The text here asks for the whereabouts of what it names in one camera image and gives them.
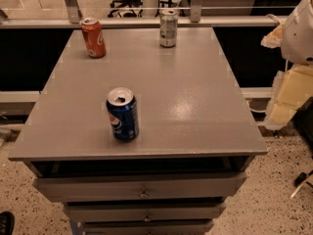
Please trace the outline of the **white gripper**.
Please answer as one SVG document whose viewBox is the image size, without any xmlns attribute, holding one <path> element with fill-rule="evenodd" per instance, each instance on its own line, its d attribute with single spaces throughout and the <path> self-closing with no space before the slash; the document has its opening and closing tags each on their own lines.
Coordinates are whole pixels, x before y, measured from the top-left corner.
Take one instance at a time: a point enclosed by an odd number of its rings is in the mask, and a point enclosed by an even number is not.
<svg viewBox="0 0 313 235">
<path fill-rule="evenodd" d="M 282 43 L 283 24 L 276 26 L 261 40 L 267 48 L 279 48 Z M 272 84 L 272 96 L 266 111 L 264 126 L 269 130 L 285 127 L 306 101 L 313 96 L 313 67 L 293 65 L 287 73 L 278 71 Z"/>
</svg>

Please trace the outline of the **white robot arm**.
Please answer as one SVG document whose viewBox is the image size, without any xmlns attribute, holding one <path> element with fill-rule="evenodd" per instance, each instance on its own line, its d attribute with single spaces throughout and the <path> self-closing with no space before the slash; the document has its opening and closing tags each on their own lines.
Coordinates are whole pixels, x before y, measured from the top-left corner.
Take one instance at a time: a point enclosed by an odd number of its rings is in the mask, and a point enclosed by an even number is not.
<svg viewBox="0 0 313 235">
<path fill-rule="evenodd" d="M 280 47 L 282 57 L 292 63 L 274 77 L 265 112 L 265 127 L 279 130 L 313 96 L 313 0 L 301 0 L 284 23 L 263 37 L 261 45 Z"/>
</svg>

